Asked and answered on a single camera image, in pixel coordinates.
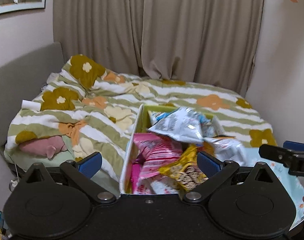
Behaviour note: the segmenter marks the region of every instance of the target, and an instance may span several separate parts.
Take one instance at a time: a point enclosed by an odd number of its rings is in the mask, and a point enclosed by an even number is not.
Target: headboard
[[[61,44],[55,42],[0,67],[0,152],[8,127],[21,109],[22,99],[32,100],[51,72],[59,72],[64,60]]]

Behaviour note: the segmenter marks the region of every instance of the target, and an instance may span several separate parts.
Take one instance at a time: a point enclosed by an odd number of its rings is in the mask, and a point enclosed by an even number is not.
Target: curtain fold
[[[119,73],[213,84],[244,95],[263,0],[54,0],[54,40]]]

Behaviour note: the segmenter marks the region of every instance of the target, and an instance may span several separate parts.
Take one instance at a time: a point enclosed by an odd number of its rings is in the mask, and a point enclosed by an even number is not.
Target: stuffed animal
[[[46,156],[51,159],[56,153],[67,150],[61,136],[56,135],[49,138],[34,139],[19,145],[22,152],[38,156]]]

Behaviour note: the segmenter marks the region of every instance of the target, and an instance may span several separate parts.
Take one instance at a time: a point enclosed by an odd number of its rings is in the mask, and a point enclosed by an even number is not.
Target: snack box
[[[125,159],[122,168],[119,190],[121,194],[131,194],[132,185],[130,182],[131,170],[132,170],[132,161],[138,156],[138,148],[133,143],[133,136],[135,133],[145,133],[147,129],[151,127],[150,117],[148,115],[148,110],[157,111],[157,112],[172,112],[177,107],[174,106],[150,106],[142,104],[139,108],[138,115],[136,117],[133,133],[131,135],[130,141],[128,143]],[[220,125],[218,118],[213,114],[205,114],[207,119],[211,120],[211,123],[218,135],[225,134],[223,127]]]

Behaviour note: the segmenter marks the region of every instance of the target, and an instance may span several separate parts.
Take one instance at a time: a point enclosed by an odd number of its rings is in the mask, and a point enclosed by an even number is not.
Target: striped blanket
[[[119,181],[127,142],[141,104],[189,106],[215,114],[226,131],[246,147],[276,144],[271,125],[237,93],[211,85],[174,80],[152,80],[117,74],[84,55],[63,66],[34,102],[41,111],[22,109],[11,122],[5,157],[22,169],[33,162],[59,166],[99,151],[102,169]],[[22,142],[62,135],[68,150],[53,159],[29,155]]]

